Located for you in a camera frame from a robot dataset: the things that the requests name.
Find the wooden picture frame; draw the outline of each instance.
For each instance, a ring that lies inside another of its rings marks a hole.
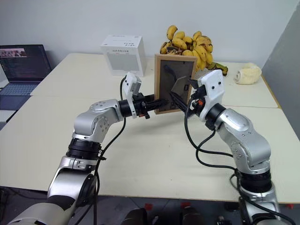
[[[188,80],[194,79],[195,56],[155,54],[155,99],[167,99],[169,103],[156,109],[155,114],[178,112],[180,109],[172,101],[170,91],[176,92],[188,103],[192,86]]]

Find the laptop screen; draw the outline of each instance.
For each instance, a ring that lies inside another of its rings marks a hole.
[[[38,83],[51,72],[43,45],[0,45],[0,64],[10,83]]]

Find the laptop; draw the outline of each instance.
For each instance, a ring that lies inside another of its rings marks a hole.
[[[18,110],[51,72],[43,45],[0,45],[0,64],[9,81],[0,91],[0,110]]]

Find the white box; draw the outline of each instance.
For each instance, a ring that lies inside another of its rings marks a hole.
[[[108,35],[101,50],[112,75],[125,76],[131,72],[144,76],[146,58],[142,36]]]

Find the red object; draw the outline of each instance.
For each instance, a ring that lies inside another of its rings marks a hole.
[[[180,208],[182,208],[182,209],[184,209],[184,208],[187,207],[187,206],[191,206],[191,203],[190,203],[190,202],[182,202],[182,203],[180,204]]]
[[[294,208],[294,204],[286,204],[286,206],[291,210]]]
[[[145,206],[144,208],[147,210],[147,211],[150,211],[153,209],[153,204],[150,204],[150,203],[145,203]]]

